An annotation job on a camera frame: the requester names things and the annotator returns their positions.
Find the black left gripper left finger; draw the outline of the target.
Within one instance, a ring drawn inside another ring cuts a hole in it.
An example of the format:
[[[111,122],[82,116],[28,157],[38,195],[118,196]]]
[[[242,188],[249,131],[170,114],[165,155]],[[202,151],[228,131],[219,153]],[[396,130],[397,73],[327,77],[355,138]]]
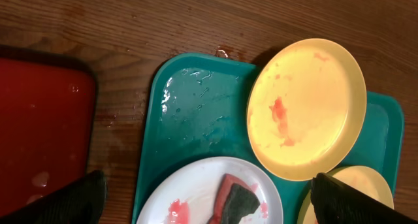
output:
[[[107,198],[107,181],[94,170],[77,181],[1,217],[1,224],[96,224]]]

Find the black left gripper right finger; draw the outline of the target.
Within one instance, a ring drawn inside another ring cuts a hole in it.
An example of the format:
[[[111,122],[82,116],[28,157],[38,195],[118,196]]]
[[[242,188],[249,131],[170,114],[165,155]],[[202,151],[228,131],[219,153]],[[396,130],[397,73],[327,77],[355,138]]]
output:
[[[417,224],[325,173],[312,179],[310,200],[319,224]]]

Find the yellow plate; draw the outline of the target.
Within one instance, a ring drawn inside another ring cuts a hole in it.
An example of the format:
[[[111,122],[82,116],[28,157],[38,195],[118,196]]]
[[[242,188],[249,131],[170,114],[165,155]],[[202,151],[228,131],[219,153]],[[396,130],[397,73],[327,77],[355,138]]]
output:
[[[336,168],[329,175],[359,190],[384,205],[394,208],[391,189],[385,178],[376,170],[366,166]],[[310,190],[304,199],[297,218],[297,224],[318,224],[310,200]]]
[[[310,180],[351,151],[366,105],[361,68],[343,46],[300,40],[279,51],[251,89],[246,125],[252,150],[273,175]]]

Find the green and pink sponge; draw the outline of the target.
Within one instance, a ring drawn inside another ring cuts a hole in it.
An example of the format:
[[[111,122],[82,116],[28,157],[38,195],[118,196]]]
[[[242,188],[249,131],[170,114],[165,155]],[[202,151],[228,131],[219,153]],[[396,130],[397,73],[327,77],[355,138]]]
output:
[[[240,178],[225,174],[215,198],[213,215],[207,224],[239,224],[261,205],[257,195]]]

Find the light blue plate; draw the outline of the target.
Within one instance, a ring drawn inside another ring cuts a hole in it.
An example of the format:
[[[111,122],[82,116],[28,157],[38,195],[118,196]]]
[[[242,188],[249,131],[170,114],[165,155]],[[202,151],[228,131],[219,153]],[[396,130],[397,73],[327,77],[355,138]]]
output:
[[[282,224],[283,207],[273,181],[253,163],[234,157],[211,157],[190,163],[166,178],[140,209],[135,223],[207,223],[226,174],[241,179],[260,206],[240,224]]]

